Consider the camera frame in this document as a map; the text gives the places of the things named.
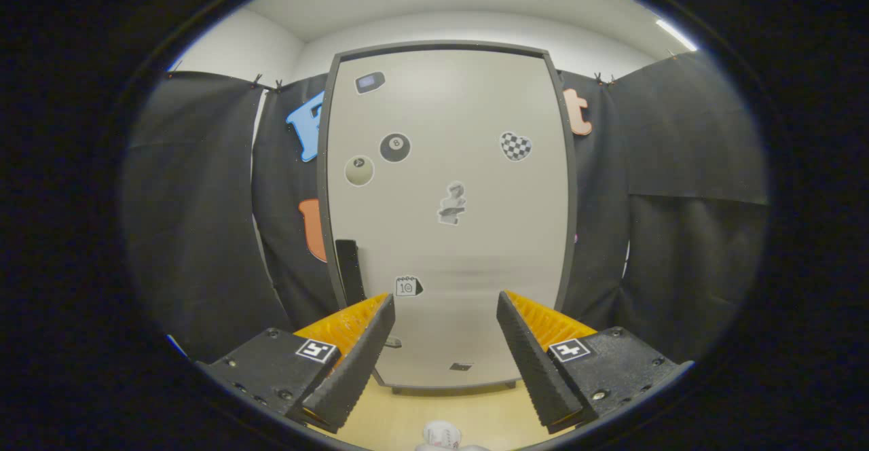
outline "black curtain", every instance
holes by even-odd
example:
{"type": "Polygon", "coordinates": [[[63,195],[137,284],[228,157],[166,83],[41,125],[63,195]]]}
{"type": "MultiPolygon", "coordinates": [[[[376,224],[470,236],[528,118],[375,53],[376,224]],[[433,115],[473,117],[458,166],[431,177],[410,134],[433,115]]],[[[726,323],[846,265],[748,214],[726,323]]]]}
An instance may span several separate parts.
{"type": "Polygon", "coordinates": [[[760,261],[769,197],[758,125],[703,52],[608,88],[630,230],[612,322],[671,359],[698,359],[735,316],[760,261]]]}
{"type": "Polygon", "coordinates": [[[262,89],[175,73],[132,129],[121,180],[130,268],[155,320],[211,362],[266,327],[289,328],[259,254],[251,141],[262,89]]]}
{"type": "Polygon", "coordinates": [[[301,160],[301,142],[286,115],[326,86],[326,74],[269,92],[254,145],[253,198],[263,250],[294,329],[338,310],[326,263],[308,252],[299,203],[317,198],[316,161],[301,160]]]}
{"type": "Polygon", "coordinates": [[[627,175],[618,113],[608,86],[596,79],[561,72],[565,89],[589,104],[583,119],[589,135],[574,135],[576,245],[570,288],[562,312],[591,327],[614,324],[628,240],[627,175]]]}

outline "checkered heart sticker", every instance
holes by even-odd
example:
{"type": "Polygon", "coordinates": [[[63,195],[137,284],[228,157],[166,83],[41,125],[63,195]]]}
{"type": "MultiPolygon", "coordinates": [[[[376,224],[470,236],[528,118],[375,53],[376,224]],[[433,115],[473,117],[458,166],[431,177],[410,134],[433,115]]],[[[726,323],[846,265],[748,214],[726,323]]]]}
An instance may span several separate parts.
{"type": "Polygon", "coordinates": [[[517,162],[531,154],[531,139],[521,137],[513,132],[504,132],[500,135],[500,150],[506,155],[506,159],[517,162]]]}

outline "orange letter cutout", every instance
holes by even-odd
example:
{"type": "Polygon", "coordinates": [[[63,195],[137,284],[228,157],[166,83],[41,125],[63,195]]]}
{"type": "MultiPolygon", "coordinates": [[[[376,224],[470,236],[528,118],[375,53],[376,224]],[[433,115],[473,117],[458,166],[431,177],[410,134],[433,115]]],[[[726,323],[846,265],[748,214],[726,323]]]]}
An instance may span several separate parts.
{"type": "Polygon", "coordinates": [[[575,89],[564,90],[564,101],[568,105],[570,130],[576,135],[589,135],[592,132],[592,122],[583,120],[583,108],[589,107],[587,101],[578,97],[575,89]]]}
{"type": "Polygon", "coordinates": [[[323,230],[320,225],[320,200],[304,200],[299,203],[299,211],[305,219],[305,240],[308,250],[319,260],[326,262],[326,246],[323,244],[323,230]]]}

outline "blue letter cutout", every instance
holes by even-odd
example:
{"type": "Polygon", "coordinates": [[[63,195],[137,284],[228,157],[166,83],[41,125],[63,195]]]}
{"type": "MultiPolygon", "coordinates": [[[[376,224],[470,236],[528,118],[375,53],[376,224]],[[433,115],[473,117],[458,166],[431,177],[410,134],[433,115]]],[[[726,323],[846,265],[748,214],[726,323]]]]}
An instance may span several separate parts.
{"type": "Polygon", "coordinates": [[[295,128],[301,142],[301,160],[308,162],[317,157],[317,137],[320,135],[320,108],[325,91],[311,98],[307,103],[286,117],[286,124],[295,128]]]}

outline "wooden floor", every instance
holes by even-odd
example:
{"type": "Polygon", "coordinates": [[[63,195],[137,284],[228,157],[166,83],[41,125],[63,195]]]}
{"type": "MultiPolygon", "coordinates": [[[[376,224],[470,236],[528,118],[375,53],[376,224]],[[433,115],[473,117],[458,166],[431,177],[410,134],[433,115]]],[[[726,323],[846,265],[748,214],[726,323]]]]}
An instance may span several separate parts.
{"type": "Polygon", "coordinates": [[[422,429],[429,420],[447,420],[458,427],[460,446],[476,444],[491,451],[522,448],[573,429],[549,435],[540,426],[523,382],[516,382],[515,389],[498,385],[437,393],[403,390],[393,395],[370,378],[338,434],[321,432],[375,451],[413,451],[422,444],[422,429]]]}

